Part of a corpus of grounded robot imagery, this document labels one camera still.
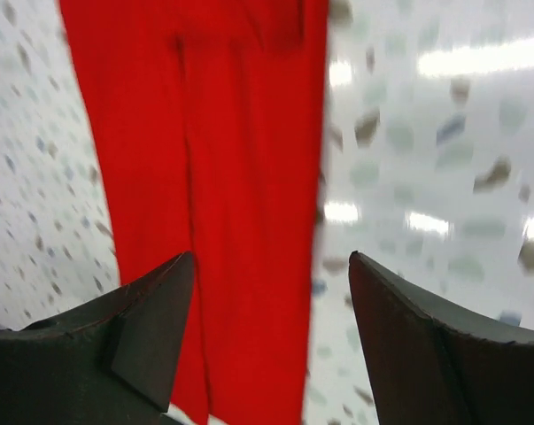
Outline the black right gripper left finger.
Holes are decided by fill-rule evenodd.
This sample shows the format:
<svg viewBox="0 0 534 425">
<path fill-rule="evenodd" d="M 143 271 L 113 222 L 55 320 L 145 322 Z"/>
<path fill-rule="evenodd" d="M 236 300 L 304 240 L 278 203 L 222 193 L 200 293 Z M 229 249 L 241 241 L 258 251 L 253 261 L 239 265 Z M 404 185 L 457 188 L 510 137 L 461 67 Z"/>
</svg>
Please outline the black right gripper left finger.
<svg viewBox="0 0 534 425">
<path fill-rule="evenodd" d="M 74 309 L 0 330 L 0 425 L 168 424 L 190 252 Z"/>
</svg>

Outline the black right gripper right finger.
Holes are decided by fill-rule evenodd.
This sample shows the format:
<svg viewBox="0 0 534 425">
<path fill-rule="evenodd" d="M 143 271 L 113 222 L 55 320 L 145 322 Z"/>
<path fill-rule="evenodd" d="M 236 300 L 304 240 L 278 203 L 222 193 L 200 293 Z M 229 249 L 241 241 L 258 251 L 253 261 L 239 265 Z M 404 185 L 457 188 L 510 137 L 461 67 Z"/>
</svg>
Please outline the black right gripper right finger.
<svg viewBox="0 0 534 425">
<path fill-rule="evenodd" d="M 534 330 L 495 321 L 353 252 L 352 305 L 382 424 L 534 424 Z"/>
</svg>

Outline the red t-shirt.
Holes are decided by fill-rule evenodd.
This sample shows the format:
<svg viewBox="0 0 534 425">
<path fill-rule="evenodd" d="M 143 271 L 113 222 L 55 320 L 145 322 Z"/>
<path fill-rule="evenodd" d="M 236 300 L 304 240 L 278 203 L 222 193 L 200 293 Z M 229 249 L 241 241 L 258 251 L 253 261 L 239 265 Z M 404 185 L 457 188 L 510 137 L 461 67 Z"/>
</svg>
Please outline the red t-shirt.
<svg viewBox="0 0 534 425">
<path fill-rule="evenodd" d="M 191 251 L 173 403 L 298 424 L 325 1 L 63 1 L 122 283 Z"/>
</svg>

